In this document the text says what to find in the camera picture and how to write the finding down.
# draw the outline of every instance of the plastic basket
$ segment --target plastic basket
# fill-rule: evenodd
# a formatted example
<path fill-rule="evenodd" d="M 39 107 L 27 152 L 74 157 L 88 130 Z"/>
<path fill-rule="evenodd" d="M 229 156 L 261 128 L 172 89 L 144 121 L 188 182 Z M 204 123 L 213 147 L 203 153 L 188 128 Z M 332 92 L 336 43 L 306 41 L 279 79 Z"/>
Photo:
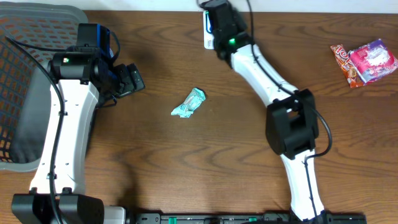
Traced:
<path fill-rule="evenodd" d="M 78 24 L 87 21 L 83 11 L 71 6 L 0 2 L 0 169 L 37 168 L 50 114 L 50 83 L 4 36 L 65 49 L 76 44 Z M 28 52 L 43 64 L 53 56 Z"/>

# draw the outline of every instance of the white backdrop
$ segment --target white backdrop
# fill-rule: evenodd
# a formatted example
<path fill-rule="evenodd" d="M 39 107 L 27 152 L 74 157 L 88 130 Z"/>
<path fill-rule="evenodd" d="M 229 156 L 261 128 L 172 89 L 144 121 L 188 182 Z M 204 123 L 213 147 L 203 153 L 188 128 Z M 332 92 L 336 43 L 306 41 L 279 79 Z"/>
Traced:
<path fill-rule="evenodd" d="M 9 0 L 66 4 L 83 10 L 199 11 L 196 0 Z M 240 11 L 247 11 L 246 0 L 230 0 Z M 251 0 L 262 12 L 364 12 L 398 13 L 398 0 Z"/>

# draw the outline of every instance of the wooden table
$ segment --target wooden table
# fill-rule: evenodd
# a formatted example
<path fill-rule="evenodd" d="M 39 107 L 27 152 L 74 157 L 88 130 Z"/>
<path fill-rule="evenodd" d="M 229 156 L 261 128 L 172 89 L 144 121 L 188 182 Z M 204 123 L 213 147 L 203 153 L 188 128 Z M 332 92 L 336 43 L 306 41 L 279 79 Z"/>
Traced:
<path fill-rule="evenodd" d="M 117 33 L 117 62 L 136 63 L 147 87 L 98 112 L 87 195 L 165 213 L 289 209 L 285 169 L 265 138 L 266 109 L 203 48 L 200 13 L 86 14 Z M 382 38 L 398 55 L 398 15 L 256 13 L 255 28 L 265 57 L 288 82 L 313 92 L 333 131 L 333 149 L 315 162 L 325 207 L 397 223 L 398 74 L 352 90 L 329 46 L 349 50 Z M 189 119 L 171 116 L 193 87 L 207 100 Z M 318 152 L 327 143 L 320 130 Z M 33 176 L 0 172 L 2 223 L 16 221 L 12 195 L 27 192 Z"/>

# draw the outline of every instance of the green indicator light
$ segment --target green indicator light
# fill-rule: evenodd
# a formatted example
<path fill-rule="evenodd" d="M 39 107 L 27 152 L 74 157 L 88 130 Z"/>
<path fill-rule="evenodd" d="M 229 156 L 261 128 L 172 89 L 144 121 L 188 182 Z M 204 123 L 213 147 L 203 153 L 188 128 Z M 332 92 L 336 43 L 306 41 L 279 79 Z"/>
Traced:
<path fill-rule="evenodd" d="M 169 224 L 177 224 L 177 218 L 169 218 Z"/>
<path fill-rule="evenodd" d="M 229 44 L 234 45 L 235 44 L 235 38 L 232 38 L 231 40 L 229 40 Z"/>

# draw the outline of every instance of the small candy packet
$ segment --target small candy packet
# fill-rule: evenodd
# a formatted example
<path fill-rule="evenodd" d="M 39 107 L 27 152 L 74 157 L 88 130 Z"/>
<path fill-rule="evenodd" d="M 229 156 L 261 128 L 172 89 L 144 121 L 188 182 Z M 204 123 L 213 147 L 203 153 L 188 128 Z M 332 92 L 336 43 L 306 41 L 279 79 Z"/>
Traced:
<path fill-rule="evenodd" d="M 397 59 L 381 39 L 356 50 L 350 50 L 348 55 L 364 83 L 376 81 L 398 67 Z"/>
<path fill-rule="evenodd" d="M 189 118 L 205 99 L 206 96 L 203 91 L 193 88 L 187 99 L 172 111 L 172 115 L 180 115 L 180 118 Z"/>
<path fill-rule="evenodd" d="M 344 50 L 343 44 L 332 45 L 330 48 L 335 54 L 336 61 L 342 69 L 349 87 L 356 88 L 364 86 L 364 82 L 360 79 L 359 72 L 353 62 L 349 59 L 347 52 Z"/>

